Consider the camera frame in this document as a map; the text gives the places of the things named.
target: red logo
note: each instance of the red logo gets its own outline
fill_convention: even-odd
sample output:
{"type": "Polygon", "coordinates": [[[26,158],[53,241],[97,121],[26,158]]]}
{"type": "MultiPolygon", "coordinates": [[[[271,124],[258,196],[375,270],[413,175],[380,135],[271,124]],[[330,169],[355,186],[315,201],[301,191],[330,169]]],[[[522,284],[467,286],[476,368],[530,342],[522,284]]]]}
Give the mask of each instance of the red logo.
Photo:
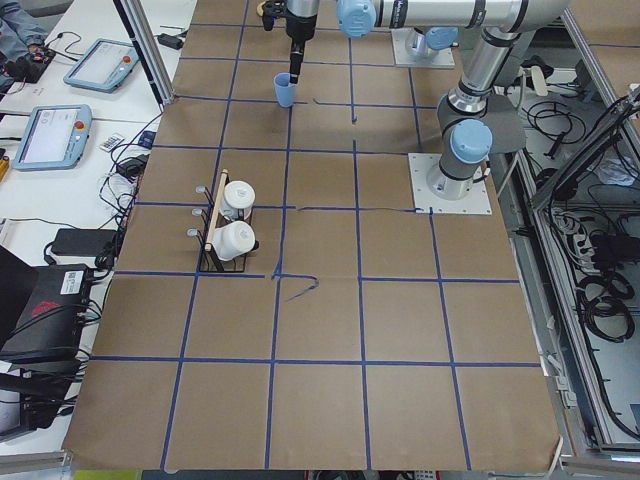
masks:
{"type": "Polygon", "coordinates": [[[42,315],[43,313],[47,313],[48,311],[61,306],[62,305],[56,302],[40,302],[33,308],[33,310],[31,310],[31,317],[37,317],[39,315],[42,315]]]}

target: white mug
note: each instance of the white mug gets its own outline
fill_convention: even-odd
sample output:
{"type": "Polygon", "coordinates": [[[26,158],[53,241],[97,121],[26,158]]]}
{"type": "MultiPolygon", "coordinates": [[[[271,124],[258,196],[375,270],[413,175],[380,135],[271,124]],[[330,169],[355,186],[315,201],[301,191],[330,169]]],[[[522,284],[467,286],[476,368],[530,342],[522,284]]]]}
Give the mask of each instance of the white mug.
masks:
{"type": "Polygon", "coordinates": [[[213,248],[223,262],[250,252],[255,244],[256,235],[251,225],[242,221],[216,228],[213,232],[213,248]]]}
{"type": "Polygon", "coordinates": [[[251,208],[255,200],[256,192],[251,185],[242,180],[234,180],[224,187],[220,213],[227,220],[245,220],[251,215],[251,208]]]}

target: white label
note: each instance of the white label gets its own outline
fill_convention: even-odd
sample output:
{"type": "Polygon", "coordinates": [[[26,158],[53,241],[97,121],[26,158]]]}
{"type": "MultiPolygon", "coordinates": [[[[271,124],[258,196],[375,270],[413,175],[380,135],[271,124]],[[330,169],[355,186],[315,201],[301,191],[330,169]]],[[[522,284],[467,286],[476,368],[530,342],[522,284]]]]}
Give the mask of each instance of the white label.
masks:
{"type": "Polygon", "coordinates": [[[80,293],[83,275],[84,274],[81,270],[65,273],[62,288],[60,289],[60,295],[75,295],[80,293]]]}

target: blue plastic cup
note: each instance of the blue plastic cup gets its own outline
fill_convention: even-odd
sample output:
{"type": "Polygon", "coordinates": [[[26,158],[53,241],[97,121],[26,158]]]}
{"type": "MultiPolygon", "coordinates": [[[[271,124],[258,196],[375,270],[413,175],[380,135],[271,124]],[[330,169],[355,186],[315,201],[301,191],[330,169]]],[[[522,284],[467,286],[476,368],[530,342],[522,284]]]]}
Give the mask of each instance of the blue plastic cup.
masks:
{"type": "Polygon", "coordinates": [[[283,72],[273,77],[273,86],[276,89],[276,99],[281,107],[289,108],[296,97],[296,84],[290,83],[289,72],[283,72]]]}

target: black device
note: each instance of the black device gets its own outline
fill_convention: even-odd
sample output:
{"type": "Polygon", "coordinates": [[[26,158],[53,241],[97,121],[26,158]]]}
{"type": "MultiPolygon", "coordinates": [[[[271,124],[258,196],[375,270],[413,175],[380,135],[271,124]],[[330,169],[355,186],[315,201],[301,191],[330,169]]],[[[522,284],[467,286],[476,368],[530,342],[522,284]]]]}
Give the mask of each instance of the black device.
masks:
{"type": "Polygon", "coordinates": [[[149,155],[138,155],[125,160],[122,163],[116,165],[116,172],[125,178],[137,177],[144,172],[149,161],[149,155]]]}
{"type": "Polygon", "coordinates": [[[115,230],[61,228],[51,244],[51,253],[59,256],[97,257],[113,251],[115,230]]]}
{"type": "Polygon", "coordinates": [[[622,263],[640,261],[640,238],[628,235],[592,235],[592,259],[598,270],[613,270],[622,263]]]}
{"type": "Polygon", "coordinates": [[[37,83],[55,56],[53,50],[43,48],[41,52],[28,53],[15,61],[6,62],[4,69],[16,82],[37,83]]]}
{"type": "Polygon", "coordinates": [[[184,46],[184,41],[181,38],[167,33],[158,35],[158,43],[165,47],[173,48],[174,50],[180,50],[184,46]]]}
{"type": "Polygon", "coordinates": [[[14,364],[75,358],[91,275],[84,264],[31,267],[0,246],[0,358],[14,364]]]}
{"type": "Polygon", "coordinates": [[[56,419],[71,381],[23,369],[0,373],[0,441],[7,441],[56,419]]]}

